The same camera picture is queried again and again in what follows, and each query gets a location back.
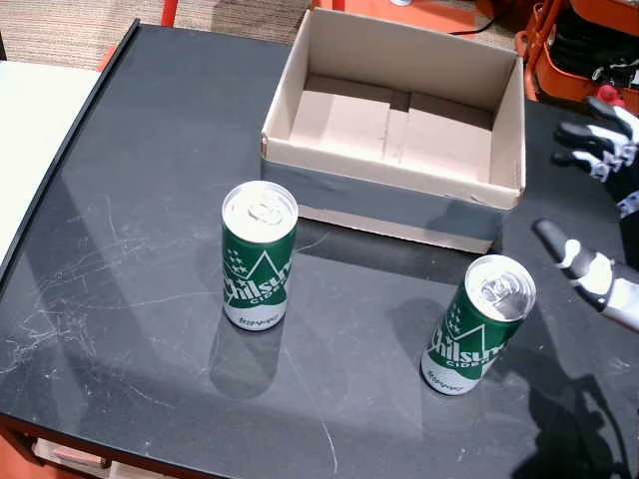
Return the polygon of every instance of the black table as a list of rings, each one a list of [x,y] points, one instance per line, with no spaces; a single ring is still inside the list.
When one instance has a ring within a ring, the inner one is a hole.
[[[567,112],[526,106],[528,190],[501,248],[538,301],[471,393],[444,397],[418,373],[470,254],[300,221],[285,321],[255,334],[223,318],[221,202],[259,177],[288,50],[134,27],[4,274],[5,434],[176,475],[636,473],[639,337],[583,303],[529,230],[549,216],[622,257],[604,192],[548,165]]]

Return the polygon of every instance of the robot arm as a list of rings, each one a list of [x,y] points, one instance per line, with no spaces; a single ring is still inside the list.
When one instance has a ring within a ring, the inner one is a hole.
[[[622,133],[562,123],[555,140],[570,151],[553,154],[551,161],[560,167],[575,166],[603,184],[617,204],[626,262],[639,269],[639,119],[594,98],[588,98],[586,104],[595,116]]]
[[[639,332],[639,273],[567,236],[550,220],[533,231],[579,295],[603,315]]]

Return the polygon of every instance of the green can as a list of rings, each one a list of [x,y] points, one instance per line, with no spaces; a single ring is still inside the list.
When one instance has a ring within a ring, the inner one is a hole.
[[[222,204],[224,311],[243,329],[260,331],[285,315],[298,204],[285,188],[247,182]]]
[[[424,379],[444,394],[472,389],[532,308],[528,271],[507,256],[474,261],[421,358]]]

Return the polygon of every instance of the mountain logo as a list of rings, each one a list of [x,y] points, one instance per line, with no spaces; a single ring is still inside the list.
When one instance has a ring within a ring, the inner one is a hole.
[[[227,248],[224,258],[224,301],[233,307],[280,304],[287,299],[289,259],[281,268],[263,250],[250,265],[236,249]]]
[[[489,341],[491,327],[454,301],[445,320],[435,330],[426,352],[437,364],[456,370],[469,379],[479,379],[505,345],[501,334]]]

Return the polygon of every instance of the cardboard box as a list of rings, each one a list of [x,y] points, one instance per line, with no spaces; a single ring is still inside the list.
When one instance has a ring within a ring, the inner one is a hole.
[[[486,252],[525,188],[514,52],[307,12],[262,131],[302,217]]]

